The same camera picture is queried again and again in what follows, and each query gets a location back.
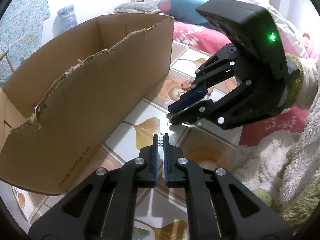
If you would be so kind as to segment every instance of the wooden stick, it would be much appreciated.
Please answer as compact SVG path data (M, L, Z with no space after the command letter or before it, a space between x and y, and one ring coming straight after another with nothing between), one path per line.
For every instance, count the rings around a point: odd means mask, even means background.
M8 55L6 54L5 57L6 57L7 61L8 61L9 67L11 68L11 71L14 72L14 68L13 68L13 66L12 66L12 64L11 64L11 62L9 60Z
M1 54L0 55L0 61L4 58L4 56L7 56L7 54L8 54L8 50L6 50L5 52L4 52L4 54Z

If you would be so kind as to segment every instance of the green light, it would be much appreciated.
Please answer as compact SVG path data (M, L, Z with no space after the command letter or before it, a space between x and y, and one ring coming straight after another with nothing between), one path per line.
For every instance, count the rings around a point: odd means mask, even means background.
M270 35L270 40L275 41L276 40L276 36L274 33L271 33Z

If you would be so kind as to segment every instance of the blue pillow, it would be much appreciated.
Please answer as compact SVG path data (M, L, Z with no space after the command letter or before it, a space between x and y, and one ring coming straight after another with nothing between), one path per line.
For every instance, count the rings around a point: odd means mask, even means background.
M159 0L158 8L177 21L212 28L208 21L195 11L207 1L209 0Z

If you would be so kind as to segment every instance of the metal spring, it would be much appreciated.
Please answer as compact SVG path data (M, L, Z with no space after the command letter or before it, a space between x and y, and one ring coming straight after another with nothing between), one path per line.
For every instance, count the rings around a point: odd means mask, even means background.
M158 136L158 148L163 149L163 145L164 145L164 135L160 133L160 135Z

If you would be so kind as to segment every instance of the silver screw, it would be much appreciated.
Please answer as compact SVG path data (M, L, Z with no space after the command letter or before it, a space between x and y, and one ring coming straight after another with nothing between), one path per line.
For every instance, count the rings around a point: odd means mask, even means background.
M135 162L135 164L138 164L138 165L141 165L141 164L143 164L144 163L144 159L142 159L142 158L136 158L135 160L134 160L134 162Z
M224 168L217 168L216 169L216 173L219 175L219 176L223 176L225 175L227 172Z
M178 163L180 163L180 164L187 164L187 163L188 163L188 159L186 159L186 158L179 158L179 159L178 159Z
M105 168L98 168L98 169L96 170L96 173L97 173L98 176L102 176L102 175L104 175L104 174L107 173L107 169L105 169Z
M223 123L224 123L224 118L223 118L222 116L220 116L220 117L218 118L218 123L219 123L219 124L223 124Z

